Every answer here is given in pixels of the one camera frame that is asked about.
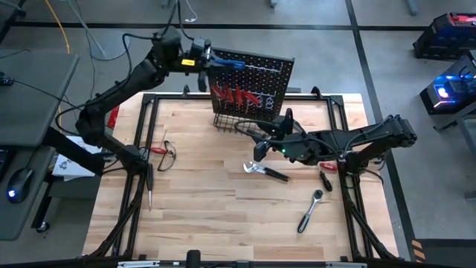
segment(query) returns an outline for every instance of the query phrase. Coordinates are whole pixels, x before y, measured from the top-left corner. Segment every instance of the yellow label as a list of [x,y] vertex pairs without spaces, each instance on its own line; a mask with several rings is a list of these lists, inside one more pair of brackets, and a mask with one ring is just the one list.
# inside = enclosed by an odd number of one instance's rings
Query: yellow label
[[195,66],[195,60],[182,60],[181,64],[187,66]]

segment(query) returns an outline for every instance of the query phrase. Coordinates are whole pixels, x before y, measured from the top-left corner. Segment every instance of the red object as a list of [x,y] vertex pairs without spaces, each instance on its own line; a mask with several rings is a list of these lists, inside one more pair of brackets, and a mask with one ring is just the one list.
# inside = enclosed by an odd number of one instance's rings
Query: red object
[[160,147],[151,147],[150,148],[151,152],[158,153],[158,154],[166,154],[167,150],[160,148]]
[[226,95],[228,96],[228,100],[232,103],[235,102],[235,99],[233,98],[233,94],[231,94],[230,88],[227,85],[224,85],[223,87],[225,88],[225,92],[226,92]]
[[260,103],[260,100],[258,100],[258,98],[256,98],[253,94],[251,94],[250,92],[246,92],[246,91],[243,91],[242,92],[242,95],[245,96],[245,98],[249,99],[250,102],[258,105]]
[[221,99],[226,100],[226,94],[217,85],[211,85],[210,87]]
[[116,106],[112,111],[111,115],[109,116],[109,120],[107,121],[107,127],[114,129],[116,126],[116,120],[118,119],[119,114],[119,106]]
[[243,103],[243,97],[241,96],[241,89],[239,86],[237,86],[237,102],[238,102],[238,108],[241,107],[241,104]]
[[329,162],[320,162],[319,166],[323,169],[331,170],[331,171],[337,171],[337,166],[334,165],[333,163]]

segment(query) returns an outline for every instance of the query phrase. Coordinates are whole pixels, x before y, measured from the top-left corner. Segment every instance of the wrench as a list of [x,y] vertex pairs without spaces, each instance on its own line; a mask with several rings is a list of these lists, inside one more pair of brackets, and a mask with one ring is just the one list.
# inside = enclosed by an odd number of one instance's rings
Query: wrench
[[313,202],[309,210],[304,214],[303,219],[300,221],[299,226],[297,227],[297,232],[302,234],[304,232],[304,229],[307,226],[307,223],[311,219],[311,213],[314,210],[315,204],[317,204],[319,201],[321,201],[322,198],[322,191],[321,190],[316,190],[314,192],[314,195],[312,196]]
[[273,178],[276,178],[276,179],[283,180],[285,182],[288,181],[289,176],[287,176],[287,175],[284,175],[284,174],[279,173],[275,170],[272,170],[269,167],[262,167],[260,165],[257,165],[256,163],[251,162],[251,161],[249,163],[251,164],[251,167],[247,167],[246,163],[243,164],[243,169],[247,173],[258,172],[258,173],[263,173],[263,174],[268,175],[268,176],[272,176]]

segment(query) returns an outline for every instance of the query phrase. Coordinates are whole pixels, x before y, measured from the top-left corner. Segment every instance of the electronic device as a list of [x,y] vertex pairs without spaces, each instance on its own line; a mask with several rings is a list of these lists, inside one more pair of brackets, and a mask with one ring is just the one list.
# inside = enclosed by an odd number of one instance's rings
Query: electronic device
[[33,170],[28,167],[15,171],[15,173],[10,177],[10,181],[7,185],[8,201],[14,204],[23,202],[30,192],[32,178]]
[[476,13],[450,13],[433,20],[413,44],[415,57],[458,60],[476,49]]
[[8,165],[10,164],[14,155],[15,150],[0,148],[0,182],[4,178],[8,169]]
[[429,115],[453,114],[476,101],[475,56],[466,52],[420,92]]

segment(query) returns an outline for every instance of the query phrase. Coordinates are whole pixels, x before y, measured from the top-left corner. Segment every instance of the white paper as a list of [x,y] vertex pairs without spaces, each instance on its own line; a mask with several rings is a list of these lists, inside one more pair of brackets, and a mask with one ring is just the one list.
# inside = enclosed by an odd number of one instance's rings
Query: white paper
[[[78,136],[66,136],[75,144],[78,144],[83,149],[87,150],[90,153],[100,153],[101,148],[86,144],[83,141],[83,138]],[[64,177],[65,182],[80,178],[80,177],[91,177],[94,176],[89,170],[86,170],[84,167],[81,167],[76,162],[66,158],[63,155],[59,155],[56,164],[54,165],[53,175]]]

